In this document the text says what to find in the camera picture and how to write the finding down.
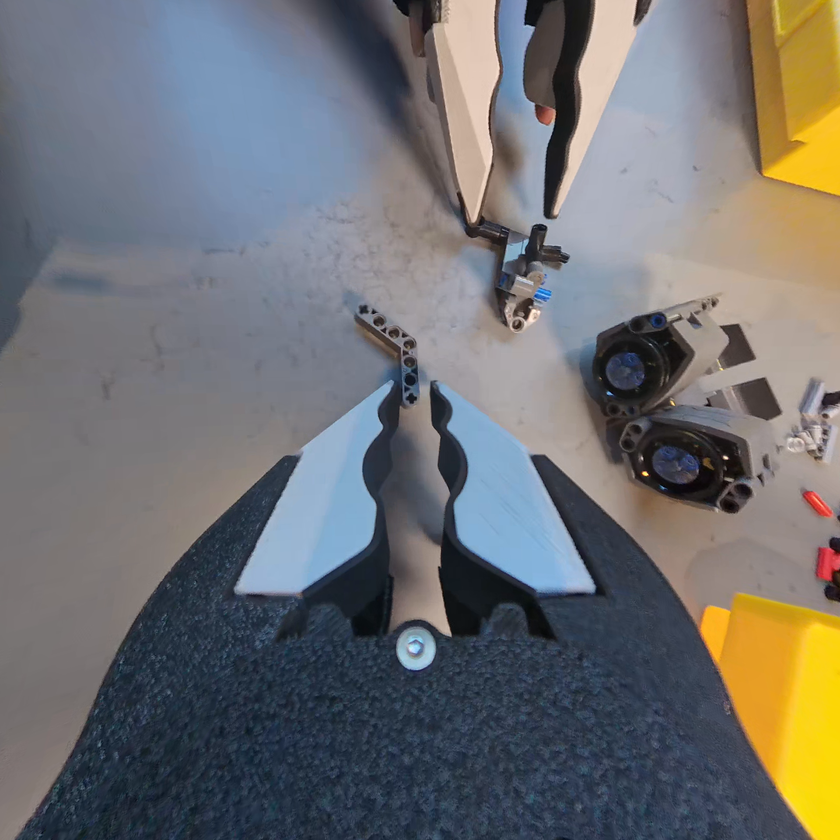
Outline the grey brick beam piece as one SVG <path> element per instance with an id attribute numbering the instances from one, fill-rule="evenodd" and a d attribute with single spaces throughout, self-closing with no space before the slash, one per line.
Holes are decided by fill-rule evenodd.
<path id="1" fill-rule="evenodd" d="M 356 308 L 353 317 L 373 341 L 396 358 L 401 382 L 402 407 L 407 409 L 415 406 L 419 402 L 420 383 L 417 342 L 414 337 L 365 302 Z"/>

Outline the grey twin engine brick model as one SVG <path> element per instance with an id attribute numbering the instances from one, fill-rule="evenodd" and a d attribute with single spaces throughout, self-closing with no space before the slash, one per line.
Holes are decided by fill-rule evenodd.
<path id="1" fill-rule="evenodd" d="M 656 309 L 601 332 L 584 384 L 605 420 L 607 450 L 631 481 L 735 515 L 774 477 L 772 421 L 782 410 L 764 377 L 709 383 L 755 361 L 742 327 L 713 316 L 719 300 Z"/>

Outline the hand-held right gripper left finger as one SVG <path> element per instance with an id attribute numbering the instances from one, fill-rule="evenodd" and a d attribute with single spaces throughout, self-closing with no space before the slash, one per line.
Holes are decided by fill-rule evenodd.
<path id="1" fill-rule="evenodd" d="M 290 474 L 234 585 L 239 596 L 336 606 L 353 633 L 391 620 L 393 580 L 382 501 L 401 392 L 387 381 L 285 458 Z"/>

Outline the black brick assembly coloured pins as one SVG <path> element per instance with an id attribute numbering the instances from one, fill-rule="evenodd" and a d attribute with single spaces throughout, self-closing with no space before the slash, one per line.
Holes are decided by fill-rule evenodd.
<path id="1" fill-rule="evenodd" d="M 543 307 L 551 300 L 546 285 L 547 269 L 559 270 L 570 256 L 557 245 L 548 245 L 548 226 L 535 224 L 523 234 L 481 218 L 465 225 L 472 238 L 483 238 L 497 250 L 493 291 L 501 322 L 520 334 L 539 320 Z"/>

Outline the yellow storage bin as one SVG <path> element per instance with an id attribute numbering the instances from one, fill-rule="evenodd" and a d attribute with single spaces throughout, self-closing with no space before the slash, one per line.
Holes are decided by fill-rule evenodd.
<path id="1" fill-rule="evenodd" d="M 736 594 L 700 634 L 744 731 L 805 830 L 839 838 L 839 619 Z"/>
<path id="2" fill-rule="evenodd" d="M 748 1 L 760 170 L 839 195 L 839 2 Z"/>

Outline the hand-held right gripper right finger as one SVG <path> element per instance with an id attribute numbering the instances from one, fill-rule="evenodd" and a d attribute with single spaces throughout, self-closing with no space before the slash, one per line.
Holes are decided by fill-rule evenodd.
<path id="1" fill-rule="evenodd" d="M 528 448 L 441 381 L 430 385 L 437 469 L 448 490 L 438 576 L 450 633 L 477 636 L 500 606 L 552 636 L 542 601 L 596 594 Z"/>

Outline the grey desk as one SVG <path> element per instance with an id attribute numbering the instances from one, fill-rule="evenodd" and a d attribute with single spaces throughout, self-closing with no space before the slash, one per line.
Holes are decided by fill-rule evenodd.
<path id="1" fill-rule="evenodd" d="M 740 515 L 631 485 L 585 393 L 596 335 L 720 293 L 782 429 L 838 389 L 838 199 L 758 173 L 744 2 L 656 2 L 549 242 L 570 263 L 521 336 L 456 216 L 392 2 L 2 2 L 2 838 L 81 733 L 173 564 L 419 343 L 384 487 L 392 624 L 445 631 L 446 487 L 427 383 L 549 456 L 691 615 L 750 593 L 838 615 L 812 570 L 831 465 L 784 454 Z"/>

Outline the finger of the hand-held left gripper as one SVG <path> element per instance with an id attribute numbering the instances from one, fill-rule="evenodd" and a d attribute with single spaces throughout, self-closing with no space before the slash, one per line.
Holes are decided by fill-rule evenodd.
<path id="1" fill-rule="evenodd" d="M 636 1 L 566 1 L 552 75 L 554 122 L 546 153 L 543 214 L 556 218 L 635 40 Z"/>
<path id="2" fill-rule="evenodd" d="M 465 223 L 481 224 L 494 163 L 491 119 L 502 75 L 497 1 L 429 3 L 424 37 L 434 100 Z"/>

